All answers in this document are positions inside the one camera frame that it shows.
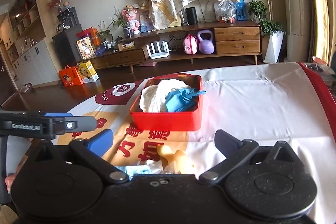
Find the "person's left hand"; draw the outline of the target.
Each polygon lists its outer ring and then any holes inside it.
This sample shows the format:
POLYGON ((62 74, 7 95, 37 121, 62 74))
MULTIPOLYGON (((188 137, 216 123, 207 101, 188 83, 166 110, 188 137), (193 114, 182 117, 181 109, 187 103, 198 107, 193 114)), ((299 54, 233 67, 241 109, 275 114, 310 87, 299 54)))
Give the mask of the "person's left hand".
POLYGON ((6 184, 6 188, 7 188, 7 192, 8 194, 10 194, 11 192, 11 186, 15 180, 15 178, 17 177, 19 171, 21 170, 22 166, 25 164, 25 162, 27 161, 28 159, 28 156, 27 155, 24 155, 22 160, 20 161, 18 167, 17 167, 17 170, 15 173, 7 176, 7 178, 5 178, 5 184, 6 184))

